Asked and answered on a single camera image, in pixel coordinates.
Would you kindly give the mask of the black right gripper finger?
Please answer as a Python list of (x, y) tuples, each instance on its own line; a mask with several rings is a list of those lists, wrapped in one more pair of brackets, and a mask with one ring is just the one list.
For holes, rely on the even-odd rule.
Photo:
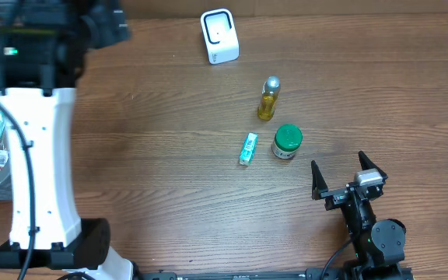
[(311, 161), (311, 171), (313, 177), (312, 199), (320, 200), (322, 198), (322, 194), (328, 191), (328, 186), (315, 160)]
[(383, 178), (383, 181), (388, 178), (387, 174), (382, 169), (380, 169), (363, 151), (359, 151), (358, 156), (362, 170), (376, 169)]

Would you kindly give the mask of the green lid jar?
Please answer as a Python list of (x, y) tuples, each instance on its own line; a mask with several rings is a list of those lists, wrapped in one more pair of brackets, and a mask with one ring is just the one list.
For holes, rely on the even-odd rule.
[(291, 159), (299, 150), (302, 141), (303, 134), (298, 127), (284, 124), (276, 131), (271, 150), (280, 159)]

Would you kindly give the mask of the yellow oil bottle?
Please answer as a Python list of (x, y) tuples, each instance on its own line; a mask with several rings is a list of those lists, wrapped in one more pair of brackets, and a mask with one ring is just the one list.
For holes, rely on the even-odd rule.
[(261, 101), (257, 109), (257, 116), (263, 121), (273, 118), (276, 102), (281, 90), (280, 79), (277, 76), (269, 76), (264, 82)]

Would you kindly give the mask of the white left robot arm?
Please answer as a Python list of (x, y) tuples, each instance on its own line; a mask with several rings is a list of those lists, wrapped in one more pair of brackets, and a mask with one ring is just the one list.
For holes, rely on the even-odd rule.
[(0, 269), (66, 279), (140, 278), (110, 244), (104, 218), (75, 205), (71, 132), (76, 84), (91, 50), (129, 37), (118, 1), (17, 1), (0, 24), (0, 111), (8, 123), (12, 225)]

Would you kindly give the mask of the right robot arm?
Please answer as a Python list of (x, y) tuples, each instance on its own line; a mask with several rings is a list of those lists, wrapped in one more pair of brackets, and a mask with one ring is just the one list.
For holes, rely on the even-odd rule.
[(370, 202), (383, 195), (387, 174), (362, 151), (362, 169), (343, 189), (329, 190), (315, 161), (311, 162), (312, 199), (324, 200), (330, 211), (340, 209), (349, 240), (324, 265), (320, 279), (408, 280), (414, 275), (402, 268), (405, 259), (405, 225), (397, 219), (378, 221)]

